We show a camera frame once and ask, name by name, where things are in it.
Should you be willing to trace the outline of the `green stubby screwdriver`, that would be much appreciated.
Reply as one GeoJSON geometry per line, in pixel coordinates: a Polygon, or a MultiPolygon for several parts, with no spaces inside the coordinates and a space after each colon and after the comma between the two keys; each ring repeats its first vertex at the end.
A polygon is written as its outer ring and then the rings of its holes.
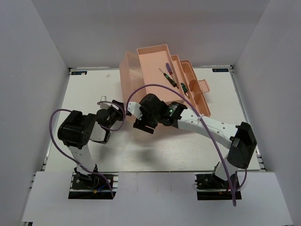
{"type": "Polygon", "coordinates": [[[184,94],[189,98],[188,90],[183,82],[181,82],[181,87],[183,89],[184,94]]]}

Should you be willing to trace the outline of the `pink plastic toolbox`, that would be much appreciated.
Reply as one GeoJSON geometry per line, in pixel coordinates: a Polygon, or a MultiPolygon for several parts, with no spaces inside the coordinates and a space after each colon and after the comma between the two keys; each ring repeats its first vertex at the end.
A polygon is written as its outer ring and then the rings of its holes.
{"type": "Polygon", "coordinates": [[[119,64],[121,90],[124,102],[140,102],[147,94],[155,94],[166,104],[185,101],[180,93],[196,110],[207,117],[211,116],[205,93],[210,88],[206,80],[199,80],[189,60],[180,60],[178,55],[171,55],[166,44],[139,48],[137,51],[126,51],[119,64]],[[169,63],[173,75],[166,69],[169,63]],[[177,87],[173,87],[159,68],[172,78],[177,87]],[[189,98],[181,87],[183,82],[188,90],[189,98]]]}

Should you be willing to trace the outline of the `blue handled screwdriver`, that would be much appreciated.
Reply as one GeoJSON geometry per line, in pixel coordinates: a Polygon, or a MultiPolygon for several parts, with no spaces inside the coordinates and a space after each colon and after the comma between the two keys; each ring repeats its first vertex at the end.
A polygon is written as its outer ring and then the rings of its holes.
{"type": "Polygon", "coordinates": [[[166,69],[170,75],[173,75],[173,71],[169,63],[166,63],[166,69]]]}

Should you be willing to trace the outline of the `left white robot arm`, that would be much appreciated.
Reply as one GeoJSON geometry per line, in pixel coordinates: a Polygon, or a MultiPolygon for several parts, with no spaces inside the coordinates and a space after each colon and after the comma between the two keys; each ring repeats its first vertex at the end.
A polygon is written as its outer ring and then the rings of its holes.
{"type": "Polygon", "coordinates": [[[112,126],[125,119],[124,104],[116,100],[98,103],[100,110],[96,114],[84,115],[73,110],[58,129],[58,139],[71,151],[76,161],[76,174],[90,188],[99,184],[98,168],[92,160],[88,142],[106,144],[109,141],[112,126]]]}

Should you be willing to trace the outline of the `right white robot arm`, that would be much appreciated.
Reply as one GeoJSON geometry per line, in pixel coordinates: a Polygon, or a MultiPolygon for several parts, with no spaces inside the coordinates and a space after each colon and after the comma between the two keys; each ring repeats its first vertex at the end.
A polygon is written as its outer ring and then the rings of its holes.
{"type": "Polygon", "coordinates": [[[229,183],[237,170],[246,170],[257,146],[252,127],[246,122],[240,125],[227,124],[206,116],[198,116],[191,108],[172,102],[152,103],[130,102],[127,111],[136,121],[134,128],[153,133],[158,124],[176,129],[195,132],[213,140],[215,145],[221,144],[228,149],[226,156],[217,164],[212,181],[216,187],[222,188],[229,183]]]}

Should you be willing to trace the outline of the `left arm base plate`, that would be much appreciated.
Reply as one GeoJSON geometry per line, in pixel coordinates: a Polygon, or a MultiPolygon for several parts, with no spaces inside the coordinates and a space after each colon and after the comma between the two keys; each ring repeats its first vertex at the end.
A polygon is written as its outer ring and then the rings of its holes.
{"type": "Polygon", "coordinates": [[[85,175],[73,172],[68,194],[69,200],[112,200],[118,188],[118,174],[104,174],[111,189],[105,179],[101,176],[92,175],[90,178],[85,175]]]}

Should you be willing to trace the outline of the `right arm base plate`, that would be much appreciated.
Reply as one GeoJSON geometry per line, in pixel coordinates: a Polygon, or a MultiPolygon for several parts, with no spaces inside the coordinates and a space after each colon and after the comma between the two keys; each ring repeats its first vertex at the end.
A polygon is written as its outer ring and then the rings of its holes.
{"type": "Polygon", "coordinates": [[[195,183],[198,201],[232,200],[228,181],[224,181],[212,174],[196,174],[195,183]]]}

